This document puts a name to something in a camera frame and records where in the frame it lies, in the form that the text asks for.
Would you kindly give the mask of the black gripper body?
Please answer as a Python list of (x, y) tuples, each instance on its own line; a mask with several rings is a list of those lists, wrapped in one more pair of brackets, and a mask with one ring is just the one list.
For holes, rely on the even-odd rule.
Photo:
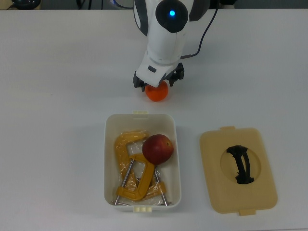
[(176, 82), (184, 78), (184, 67), (179, 63), (174, 66), (158, 66), (158, 65), (141, 65), (135, 72), (133, 77), (133, 85), (139, 88), (139, 83), (144, 82), (148, 86), (157, 88), (164, 80), (169, 82), (170, 79)]

